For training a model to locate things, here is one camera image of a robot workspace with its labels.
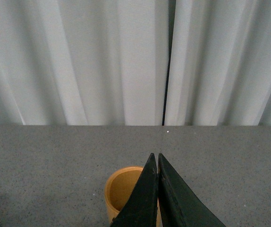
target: curtain fold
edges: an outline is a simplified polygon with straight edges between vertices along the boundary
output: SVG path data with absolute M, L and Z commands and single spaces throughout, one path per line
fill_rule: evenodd
M 270 95 L 271 1 L 177 0 L 166 125 L 258 125 Z
M 0 0 L 0 123 L 161 125 L 168 2 Z
M 271 125 L 267 0 L 0 0 L 0 124 L 161 125 L 170 50 L 165 125 Z

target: orange cup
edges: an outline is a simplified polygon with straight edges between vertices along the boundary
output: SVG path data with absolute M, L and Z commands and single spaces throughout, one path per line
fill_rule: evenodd
M 127 203 L 143 167 L 130 166 L 114 172 L 107 180 L 104 188 L 107 215 L 109 223 L 119 214 Z M 156 227 L 160 226 L 161 214 L 158 203 Z

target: gray countertop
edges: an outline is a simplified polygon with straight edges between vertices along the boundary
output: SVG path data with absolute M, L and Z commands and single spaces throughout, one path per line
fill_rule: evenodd
M 0 126 L 0 227 L 106 227 L 116 170 L 162 152 L 226 226 L 271 227 L 271 127 Z

